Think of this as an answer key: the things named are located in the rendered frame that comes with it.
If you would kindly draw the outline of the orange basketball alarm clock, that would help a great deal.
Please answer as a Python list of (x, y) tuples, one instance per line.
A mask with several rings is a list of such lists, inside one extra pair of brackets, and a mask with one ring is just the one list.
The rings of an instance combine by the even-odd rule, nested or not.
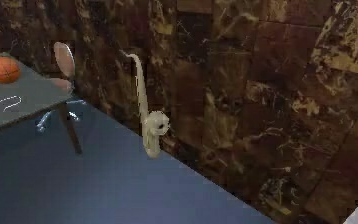
[(11, 84), (21, 76), (19, 64), (7, 56), (0, 56), (0, 84)]

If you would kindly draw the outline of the grey table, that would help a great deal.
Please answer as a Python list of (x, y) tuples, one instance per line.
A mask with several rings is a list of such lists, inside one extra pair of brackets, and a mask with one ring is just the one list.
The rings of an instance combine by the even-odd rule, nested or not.
[(76, 135), (73, 119), (68, 114), (67, 101), (72, 94), (57, 87), (53, 82), (16, 60), (21, 69), (21, 77), (12, 84), (0, 84), (0, 99), (20, 96), (22, 102), (3, 112), (0, 105), (0, 131), (25, 120), (36, 118), (50, 110), (59, 112), (59, 117), (67, 129), (77, 154), (82, 153)]

